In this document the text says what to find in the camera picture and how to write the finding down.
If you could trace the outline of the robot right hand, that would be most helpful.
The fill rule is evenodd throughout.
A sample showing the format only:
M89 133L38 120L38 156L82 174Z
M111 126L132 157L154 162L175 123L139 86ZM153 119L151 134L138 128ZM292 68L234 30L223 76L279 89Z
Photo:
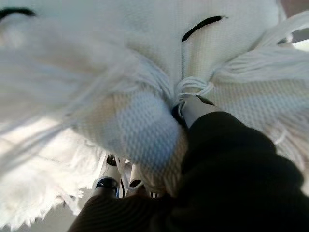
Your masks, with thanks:
M177 196L115 199L99 184L70 231L308 231L303 175L270 139L196 96L173 115L189 140Z

